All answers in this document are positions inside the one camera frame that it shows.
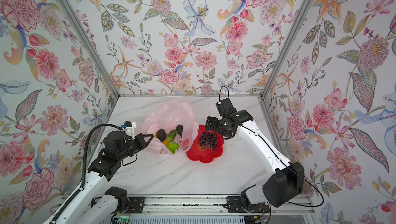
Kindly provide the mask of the dark purple grapes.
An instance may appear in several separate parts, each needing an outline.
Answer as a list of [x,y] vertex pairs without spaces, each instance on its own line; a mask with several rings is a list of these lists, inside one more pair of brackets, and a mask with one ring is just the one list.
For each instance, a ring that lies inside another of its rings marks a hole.
[[216,150],[218,138],[215,133],[203,132],[199,136],[198,145],[203,149]]

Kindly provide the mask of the green yellow mango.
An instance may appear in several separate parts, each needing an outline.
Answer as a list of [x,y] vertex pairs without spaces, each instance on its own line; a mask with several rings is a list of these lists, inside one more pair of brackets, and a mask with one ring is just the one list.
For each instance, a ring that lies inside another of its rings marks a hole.
[[177,135],[176,130],[171,130],[169,134],[166,136],[166,139],[163,141],[163,144],[167,146],[168,143],[173,143]]

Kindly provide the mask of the green lime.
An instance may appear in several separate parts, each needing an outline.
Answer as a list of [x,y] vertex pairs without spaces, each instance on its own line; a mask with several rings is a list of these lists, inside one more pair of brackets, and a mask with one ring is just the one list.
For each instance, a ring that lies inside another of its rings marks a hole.
[[168,150],[174,154],[176,152],[177,149],[179,149],[179,144],[175,143],[175,142],[168,142],[166,144],[166,147],[168,148]]

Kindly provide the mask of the pink plastic bag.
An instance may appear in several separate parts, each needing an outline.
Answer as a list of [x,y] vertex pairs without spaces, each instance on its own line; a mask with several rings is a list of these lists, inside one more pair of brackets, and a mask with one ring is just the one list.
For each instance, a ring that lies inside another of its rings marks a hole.
[[179,145],[175,153],[182,154],[190,150],[199,130],[193,108],[186,102],[171,101],[161,105],[148,114],[144,122],[138,126],[137,132],[156,134],[158,130],[163,129],[169,133],[176,130],[178,125],[183,127],[183,131],[180,139],[174,140]]

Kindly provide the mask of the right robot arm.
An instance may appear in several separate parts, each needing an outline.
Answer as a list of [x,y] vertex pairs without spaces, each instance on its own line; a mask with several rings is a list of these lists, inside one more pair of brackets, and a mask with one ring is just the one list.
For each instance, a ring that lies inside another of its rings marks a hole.
[[229,98],[216,103],[221,116],[208,117],[206,131],[214,131],[224,139],[235,136],[243,139],[255,152],[264,166],[268,180],[262,185],[253,185],[241,192],[245,209],[268,203],[274,207],[289,202],[303,192],[304,168],[299,162],[292,163],[260,131],[253,117],[246,110],[238,111]]

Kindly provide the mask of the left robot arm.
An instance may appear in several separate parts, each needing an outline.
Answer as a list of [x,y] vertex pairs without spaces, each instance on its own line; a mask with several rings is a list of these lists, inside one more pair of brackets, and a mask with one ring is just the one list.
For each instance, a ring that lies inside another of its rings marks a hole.
[[121,168],[122,161],[147,148],[153,138],[152,134],[130,136],[123,130],[110,132],[104,138],[104,148],[82,177],[81,185],[45,223],[97,224],[113,212],[124,211],[130,204],[127,191],[115,186],[96,205],[86,208]]

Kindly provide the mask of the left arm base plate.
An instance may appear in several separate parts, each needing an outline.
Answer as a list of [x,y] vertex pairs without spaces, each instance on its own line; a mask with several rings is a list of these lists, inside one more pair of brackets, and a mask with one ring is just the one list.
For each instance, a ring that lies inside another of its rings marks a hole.
[[129,213],[129,214],[142,214],[143,207],[145,204],[145,197],[143,196],[124,196],[116,199],[113,196],[107,195],[110,197],[109,200],[104,200],[104,197],[97,203],[97,206],[100,203],[105,204],[105,210],[108,214],[114,213]]

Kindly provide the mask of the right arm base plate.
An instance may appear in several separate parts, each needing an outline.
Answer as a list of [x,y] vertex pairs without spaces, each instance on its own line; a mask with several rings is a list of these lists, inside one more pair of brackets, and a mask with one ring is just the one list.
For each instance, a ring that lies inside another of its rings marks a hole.
[[227,196],[225,207],[228,213],[270,213],[270,208],[266,203],[250,204],[241,196]]

